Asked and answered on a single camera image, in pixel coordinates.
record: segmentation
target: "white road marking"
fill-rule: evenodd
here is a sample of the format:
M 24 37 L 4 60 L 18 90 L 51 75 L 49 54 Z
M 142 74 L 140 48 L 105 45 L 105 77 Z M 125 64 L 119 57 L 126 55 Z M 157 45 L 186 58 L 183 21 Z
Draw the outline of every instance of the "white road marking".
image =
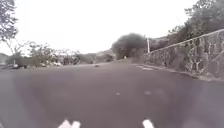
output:
M 72 123 L 72 128 L 80 128 L 81 127 L 81 123 L 80 122 L 78 122 L 78 121 L 74 121 L 73 123 Z
M 74 121 L 71 125 L 68 120 L 65 120 L 58 128 L 80 128 L 80 126 L 81 123 L 78 121 Z
M 142 122 L 142 124 L 143 124 L 144 128 L 154 128 L 154 126 L 150 120 L 144 120 Z
M 145 67 L 143 67 L 143 66 L 136 66 L 136 67 L 141 68 L 142 70 L 154 70 L 154 69 L 152 69 L 152 68 L 145 68 Z
M 68 120 L 65 120 L 58 128 L 72 128 Z
M 142 68 L 142 70 L 153 70 L 152 68 Z

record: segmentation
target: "stone wall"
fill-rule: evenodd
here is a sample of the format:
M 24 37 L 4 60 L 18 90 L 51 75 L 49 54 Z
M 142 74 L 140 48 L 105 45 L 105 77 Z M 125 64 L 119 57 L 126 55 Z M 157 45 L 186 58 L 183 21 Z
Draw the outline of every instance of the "stone wall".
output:
M 224 77 L 224 29 L 145 54 L 144 63 Z

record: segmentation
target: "overcast sky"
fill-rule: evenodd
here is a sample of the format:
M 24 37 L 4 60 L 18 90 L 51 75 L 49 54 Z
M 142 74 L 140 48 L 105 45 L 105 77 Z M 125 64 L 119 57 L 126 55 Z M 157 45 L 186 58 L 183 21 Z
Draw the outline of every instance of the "overcast sky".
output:
M 131 32 L 161 37 L 197 0 L 16 0 L 17 39 L 82 53 L 107 50 Z M 10 51 L 0 44 L 0 52 Z

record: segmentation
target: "utility pole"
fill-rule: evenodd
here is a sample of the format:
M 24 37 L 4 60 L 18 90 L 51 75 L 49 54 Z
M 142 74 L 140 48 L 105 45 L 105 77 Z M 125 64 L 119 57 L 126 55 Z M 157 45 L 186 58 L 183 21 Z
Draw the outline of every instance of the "utility pole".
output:
M 144 35 L 144 38 L 147 41 L 147 48 L 148 48 L 148 53 L 150 53 L 150 47 L 149 47 L 149 39 Z
M 148 39 L 148 38 L 146 38 L 146 40 L 147 40 L 147 46 L 148 46 L 148 53 L 150 53 L 149 39 Z

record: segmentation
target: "asphalt road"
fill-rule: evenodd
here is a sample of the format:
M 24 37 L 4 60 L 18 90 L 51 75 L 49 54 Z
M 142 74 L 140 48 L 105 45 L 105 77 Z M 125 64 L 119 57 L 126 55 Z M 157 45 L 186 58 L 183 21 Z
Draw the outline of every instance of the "asphalt road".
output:
M 224 83 L 131 64 L 0 72 L 4 128 L 223 128 Z

